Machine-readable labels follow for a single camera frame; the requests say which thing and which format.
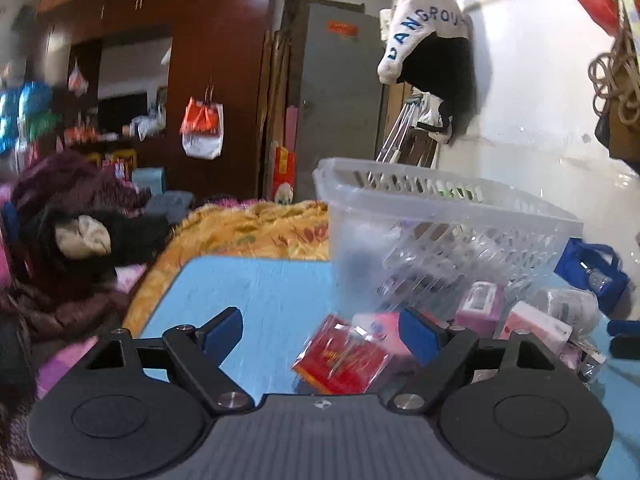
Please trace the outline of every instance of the wooden wardrobe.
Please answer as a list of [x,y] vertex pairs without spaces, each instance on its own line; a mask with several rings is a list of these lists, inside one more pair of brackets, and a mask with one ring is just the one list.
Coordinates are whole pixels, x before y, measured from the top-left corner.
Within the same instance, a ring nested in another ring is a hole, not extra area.
[[[168,189],[198,198],[256,196],[259,153],[256,113],[265,33],[274,0],[72,0],[38,16],[39,41],[31,67],[44,79],[51,43],[74,45],[127,31],[167,27],[173,38],[167,128],[136,143],[140,166],[164,167]],[[187,157],[178,132],[190,97],[202,98],[210,78],[224,106],[224,143],[215,160]]]

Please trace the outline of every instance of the gray ribbed surface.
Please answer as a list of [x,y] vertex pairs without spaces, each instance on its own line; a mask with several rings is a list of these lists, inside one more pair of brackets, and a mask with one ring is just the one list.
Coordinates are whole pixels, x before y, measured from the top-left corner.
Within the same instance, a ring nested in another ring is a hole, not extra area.
[[210,480],[481,480],[444,449],[427,421],[396,415],[377,396],[273,395],[228,416],[203,446],[158,478]]

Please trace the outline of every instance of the red package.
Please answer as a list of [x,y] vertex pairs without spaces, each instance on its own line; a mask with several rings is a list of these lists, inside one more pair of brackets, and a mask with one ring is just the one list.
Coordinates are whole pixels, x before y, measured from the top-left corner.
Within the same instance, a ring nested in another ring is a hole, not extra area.
[[296,155],[282,146],[276,146],[271,199],[278,204],[291,204],[295,178]]
[[292,369],[324,395],[363,394],[389,359],[385,349],[329,314]]

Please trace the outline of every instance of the gray door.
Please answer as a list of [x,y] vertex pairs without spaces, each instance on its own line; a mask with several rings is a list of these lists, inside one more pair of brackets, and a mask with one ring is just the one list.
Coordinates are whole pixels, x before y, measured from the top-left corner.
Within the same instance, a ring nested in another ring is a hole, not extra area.
[[375,158],[384,54],[378,19],[309,5],[296,133],[296,200],[316,197],[312,171],[330,156]]

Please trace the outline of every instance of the clear plastic basket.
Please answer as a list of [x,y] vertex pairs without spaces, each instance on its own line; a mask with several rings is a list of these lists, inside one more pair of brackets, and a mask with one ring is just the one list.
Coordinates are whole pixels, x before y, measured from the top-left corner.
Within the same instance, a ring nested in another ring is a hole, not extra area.
[[505,310],[553,273],[582,223],[511,186],[439,170],[329,158],[314,171],[329,204],[338,313],[414,306],[450,320],[473,282]]

